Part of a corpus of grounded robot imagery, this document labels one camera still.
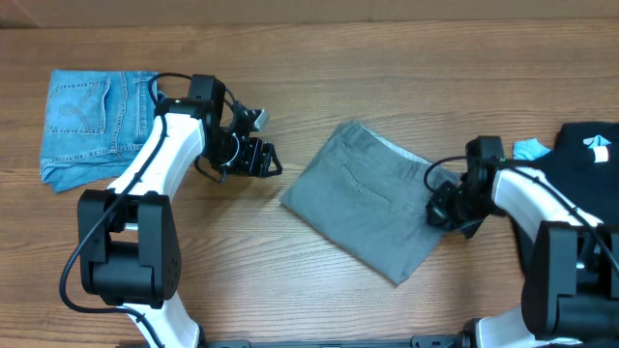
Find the grey cotton shorts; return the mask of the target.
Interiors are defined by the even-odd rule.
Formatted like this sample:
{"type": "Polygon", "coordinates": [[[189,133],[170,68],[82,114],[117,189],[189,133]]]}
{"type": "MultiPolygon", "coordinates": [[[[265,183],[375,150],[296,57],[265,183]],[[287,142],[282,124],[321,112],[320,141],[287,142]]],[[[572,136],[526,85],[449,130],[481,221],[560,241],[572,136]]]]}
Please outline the grey cotton shorts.
{"type": "Polygon", "coordinates": [[[281,204],[332,243],[400,285],[441,239],[427,223],[430,191],[457,174],[357,122],[331,134],[281,204]]]}

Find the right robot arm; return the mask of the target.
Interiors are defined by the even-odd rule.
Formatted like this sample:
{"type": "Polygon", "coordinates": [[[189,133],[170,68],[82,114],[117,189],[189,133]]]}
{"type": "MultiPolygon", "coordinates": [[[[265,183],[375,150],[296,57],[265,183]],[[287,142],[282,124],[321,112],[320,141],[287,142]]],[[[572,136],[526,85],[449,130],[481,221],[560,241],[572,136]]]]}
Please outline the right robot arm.
{"type": "Polygon", "coordinates": [[[468,142],[455,185],[431,188],[427,223],[472,237],[488,216],[508,216],[533,243],[519,307],[473,319],[444,347],[615,347],[618,229],[578,208],[497,136],[468,142]]]}

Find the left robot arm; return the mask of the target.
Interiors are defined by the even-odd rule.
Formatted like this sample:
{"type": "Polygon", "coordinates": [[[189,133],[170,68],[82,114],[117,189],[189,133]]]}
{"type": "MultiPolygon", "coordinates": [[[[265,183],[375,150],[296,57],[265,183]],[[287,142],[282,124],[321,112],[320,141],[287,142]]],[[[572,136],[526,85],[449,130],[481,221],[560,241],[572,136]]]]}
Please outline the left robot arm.
{"type": "Polygon", "coordinates": [[[84,291],[101,298],[95,314],[131,318],[148,347],[204,347],[205,334],[180,299],[182,273],[171,202],[185,174],[201,159],[218,172],[257,178],[278,176],[282,167],[273,144],[256,137],[269,114],[237,101],[212,75],[189,78],[187,95],[154,102],[154,127],[127,170],[105,190],[87,189],[77,204],[78,246],[61,274],[59,293],[70,309],[67,281],[80,268],[84,291]]]}

